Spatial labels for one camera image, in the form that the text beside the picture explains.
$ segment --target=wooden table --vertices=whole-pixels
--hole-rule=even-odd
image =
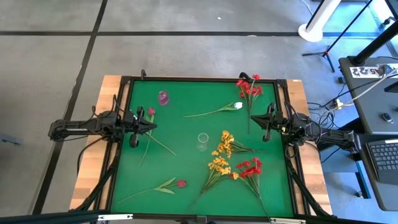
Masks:
[[[99,92],[98,101],[96,104],[96,113],[101,113],[106,110],[110,110],[112,106],[113,95],[117,95],[119,91],[121,77],[119,75],[106,75]],[[303,83],[301,80],[287,80],[287,86],[289,91],[290,103],[296,109],[298,113],[309,114],[307,107],[307,99],[305,97]],[[126,102],[128,85],[124,88],[124,94],[121,100],[121,108],[124,108]],[[284,94],[282,88],[279,88],[280,102],[283,104]],[[282,107],[284,115],[286,115],[285,108]],[[98,136],[90,136],[87,140],[87,144],[96,140]],[[101,173],[101,167],[104,161],[104,153],[106,148],[106,142],[100,141],[88,148],[81,160],[80,171],[76,180],[75,190],[70,203],[70,208],[76,208],[79,206],[84,199],[94,189],[98,183]],[[113,144],[112,153],[109,161],[112,161],[114,151],[116,150],[116,144]],[[300,147],[300,157],[302,162],[302,170],[305,179],[305,185],[315,198],[315,200],[322,206],[322,208],[331,214],[331,207],[326,190],[325,179],[323,177],[322,166],[320,164],[318,151],[312,146],[305,144]],[[101,203],[99,208],[105,208],[105,201],[108,195],[109,181],[104,186],[104,190],[101,196]],[[295,184],[297,209],[300,214],[304,214],[304,206],[302,202],[302,196],[300,189]]]

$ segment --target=black tripod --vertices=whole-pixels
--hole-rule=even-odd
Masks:
[[[335,72],[335,68],[333,66],[333,63],[331,62],[331,59],[329,57],[329,51],[331,50],[331,48],[333,46],[335,46],[335,44],[338,42],[338,40],[340,40],[340,38],[347,32],[347,30],[351,27],[351,25],[353,25],[353,23],[355,22],[355,20],[362,14],[363,11],[365,11],[365,9],[369,6],[369,4],[372,2],[373,0],[369,0],[368,3],[366,3],[366,5],[363,7],[363,9],[358,13],[358,15],[355,16],[355,18],[351,21],[350,24],[348,24],[348,26],[346,27],[346,29],[337,37],[337,39],[330,45],[328,46],[328,48],[324,51],[324,52],[316,52],[316,53],[307,53],[307,54],[302,54],[302,56],[310,56],[310,55],[319,55],[325,59],[328,60],[329,65],[331,67],[331,71]]]

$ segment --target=gray floor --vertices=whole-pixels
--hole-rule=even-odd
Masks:
[[[316,2],[308,1],[312,11]],[[84,1],[0,1],[0,30],[85,30],[91,31],[100,0]],[[326,32],[339,32],[363,7],[341,3],[325,26]],[[310,13],[299,0],[181,1],[113,0],[105,10],[100,30],[223,30],[296,32],[308,22]],[[350,32],[375,32],[367,10]],[[89,37],[0,36],[0,132],[18,136],[24,145],[0,144],[0,216],[23,215],[41,176],[52,143],[49,124],[62,117]],[[326,103],[337,95],[340,72],[331,73],[321,57],[301,57],[306,52],[325,50],[333,38],[309,43],[300,37],[97,37],[73,119],[86,119],[96,103],[103,75],[236,77],[244,71],[266,78],[301,79],[307,100]],[[344,38],[330,52],[335,67],[338,59],[357,54],[371,39]],[[390,55],[382,47],[374,56]],[[341,101],[349,100],[345,96]],[[337,111],[337,125],[356,118],[354,107]],[[44,212],[68,209],[76,179],[76,159],[85,141],[65,144],[58,162]],[[344,154],[333,161],[351,167]],[[336,172],[328,161],[325,172]],[[397,213],[381,213],[375,201],[349,197],[331,184],[328,192],[335,215],[341,218],[393,222]],[[338,179],[355,188],[351,177]],[[344,208],[351,203],[369,207]]]

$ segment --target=small glass cup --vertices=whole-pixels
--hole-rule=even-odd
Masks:
[[[198,135],[197,148],[199,151],[204,152],[207,150],[207,142],[209,141],[209,136],[206,133],[200,133]]]
[[[169,102],[169,93],[166,90],[162,90],[157,95],[157,100],[161,106],[166,105]]]

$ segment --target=green table surface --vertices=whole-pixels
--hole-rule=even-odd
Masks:
[[[253,114],[264,114],[271,102],[275,102],[274,86],[261,84],[264,94],[253,106]],[[157,94],[167,90],[170,101],[165,106],[157,102]],[[255,154],[233,154],[228,160],[232,170],[237,171],[238,163],[258,157],[264,163],[261,175],[261,195],[269,216],[292,217],[292,202],[289,191],[282,140],[280,134],[272,133],[272,139],[262,142],[264,130],[250,120],[248,134],[248,111],[244,99],[239,97],[235,83],[218,82],[158,82],[134,81],[130,109],[135,112],[138,106],[156,110],[153,130],[154,138],[171,148],[177,156],[150,141],[146,158],[139,167],[149,136],[139,138],[139,146],[129,146],[129,134],[125,135],[121,158],[114,187],[112,212],[154,213],[154,214],[194,214],[254,216],[265,215],[260,202],[251,190],[240,180],[224,180],[199,196],[208,178],[208,163],[214,159],[211,152],[216,150],[223,130],[229,131],[235,139],[249,147],[265,152]],[[237,111],[223,111],[195,118],[186,115],[217,110],[231,102],[243,102]],[[207,133],[208,149],[197,149],[197,137]],[[185,188],[172,187],[175,195],[150,191],[118,203],[129,195],[142,190],[153,189],[165,181],[176,177],[186,180]]]

